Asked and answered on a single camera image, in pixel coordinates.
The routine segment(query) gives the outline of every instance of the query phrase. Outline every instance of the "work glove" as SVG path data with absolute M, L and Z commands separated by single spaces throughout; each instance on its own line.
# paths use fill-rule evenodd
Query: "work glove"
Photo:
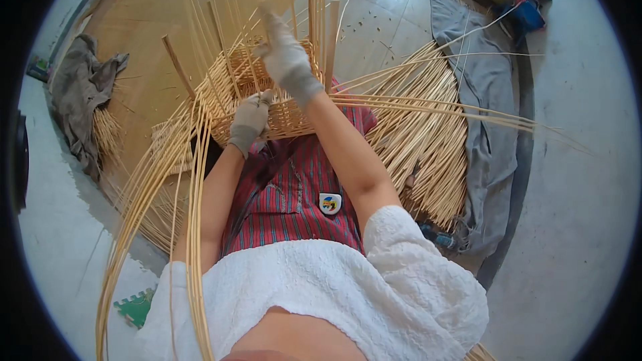
M 259 14 L 270 43 L 261 43 L 254 50 L 265 64 L 270 77 L 290 94 L 301 109 L 324 86 L 312 75 L 308 54 L 290 34 L 290 28 L 270 11 L 265 3 L 259 4 Z
M 270 130 L 268 108 L 272 104 L 272 97 L 272 90 L 265 90 L 260 95 L 255 93 L 244 99 L 236 109 L 227 143 L 237 147 L 245 159 L 254 141 Z

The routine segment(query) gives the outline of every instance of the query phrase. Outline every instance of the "white shirt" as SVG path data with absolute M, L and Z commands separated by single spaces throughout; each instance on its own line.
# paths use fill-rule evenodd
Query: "white shirt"
M 325 319 L 368 360 L 461 360 L 488 323 L 486 291 L 443 257 L 411 216 L 385 206 L 368 220 L 366 256 L 326 240 L 277 242 L 227 255 L 203 275 L 205 315 L 220 360 L 270 307 Z M 179 360 L 201 359 L 189 311 L 185 263 L 174 262 L 172 303 Z M 172 360 L 170 270 L 165 266 L 140 356 Z

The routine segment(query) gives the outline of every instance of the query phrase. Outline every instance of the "badge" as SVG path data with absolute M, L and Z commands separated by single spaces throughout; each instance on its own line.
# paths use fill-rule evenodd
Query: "badge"
M 326 215 L 334 215 L 341 209 L 341 196 L 339 194 L 319 194 L 319 208 Z

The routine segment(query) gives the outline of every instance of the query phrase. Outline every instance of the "white sleeve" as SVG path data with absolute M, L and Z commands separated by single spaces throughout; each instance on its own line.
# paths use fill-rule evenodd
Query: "white sleeve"
M 488 323 L 486 291 L 447 260 L 403 208 L 384 206 L 365 226 L 366 258 L 409 305 L 420 307 L 469 351 Z
M 189 311 L 184 262 L 172 262 L 172 320 L 174 343 L 179 360 L 197 360 L 200 350 Z M 136 333 L 135 359 L 174 360 L 170 323 L 170 264 L 165 265 L 145 325 Z

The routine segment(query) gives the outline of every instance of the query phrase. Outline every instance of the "gray blanket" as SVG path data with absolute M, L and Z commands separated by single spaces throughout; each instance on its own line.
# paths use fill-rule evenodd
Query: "gray blanket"
M 458 0 L 430 0 L 430 6 L 433 36 L 440 46 L 463 35 L 464 28 L 469 32 L 489 22 L 483 14 L 470 11 Z M 445 48 L 444 52 L 446 55 L 510 52 L 510 47 L 509 38 L 495 24 L 472 33 Z M 459 100 L 462 104 L 516 114 L 509 55 L 471 55 L 467 59 L 461 56 L 459 63 L 457 57 L 452 57 L 449 62 L 461 85 Z M 510 189 L 518 165 L 515 155 L 518 132 L 479 120 L 467 120 L 468 193 L 461 220 L 463 226 L 459 230 L 466 245 L 461 252 L 488 256 L 495 252 L 504 237 L 509 220 Z
M 83 171 L 98 181 L 98 147 L 92 134 L 94 109 L 112 96 L 116 74 L 127 67 L 129 54 L 116 54 L 101 63 L 96 40 L 81 34 L 60 62 L 51 86 L 54 119 L 64 132 L 69 149 Z

